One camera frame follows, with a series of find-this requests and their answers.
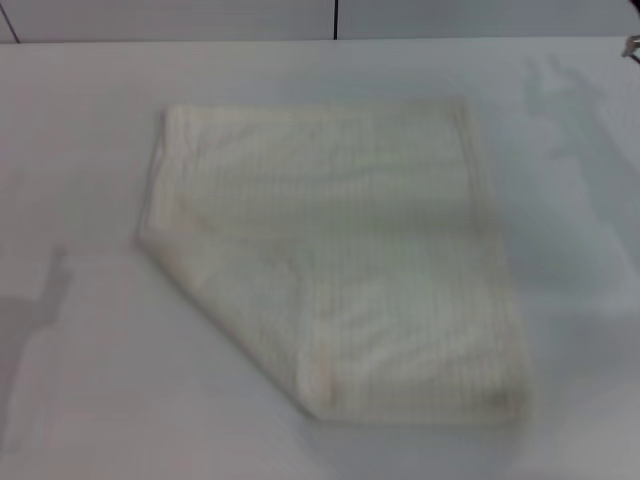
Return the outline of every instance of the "cream towel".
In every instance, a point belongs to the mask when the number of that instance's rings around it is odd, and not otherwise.
[[[140,238],[319,419],[492,422],[526,404],[461,101],[172,108]]]

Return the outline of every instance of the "gray wall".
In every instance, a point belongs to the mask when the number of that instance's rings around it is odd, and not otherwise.
[[[0,43],[13,43],[13,35],[2,15],[0,15]]]
[[[627,0],[340,0],[339,38],[627,35]]]
[[[0,0],[23,42],[329,39],[334,0]],[[339,38],[626,35],[627,0],[340,0]],[[0,24],[0,41],[11,33]]]
[[[329,39],[333,0],[2,0],[23,42]]]

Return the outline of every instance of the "folded towel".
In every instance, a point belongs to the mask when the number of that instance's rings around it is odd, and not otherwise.
[[[139,236],[313,416],[493,422],[528,382],[489,200],[460,100],[179,106]]]

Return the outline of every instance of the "table surface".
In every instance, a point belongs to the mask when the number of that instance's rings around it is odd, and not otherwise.
[[[622,45],[0,47],[0,477],[637,478],[640,69]],[[317,425],[134,244],[162,112],[445,95],[467,97],[494,180],[532,417]]]

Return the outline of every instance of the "panel seam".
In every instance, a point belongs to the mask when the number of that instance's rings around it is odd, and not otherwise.
[[[338,39],[338,11],[340,9],[339,0],[334,0],[333,4],[333,39]]]
[[[9,17],[7,16],[7,12],[5,11],[1,2],[0,2],[0,13],[2,13],[2,17],[4,18],[4,21],[7,22],[7,26],[11,31],[11,35],[13,35],[13,39],[16,41],[16,43],[20,43],[20,39],[18,38],[18,35],[16,34],[16,31],[14,30],[13,25],[11,25],[11,22],[9,21]]]

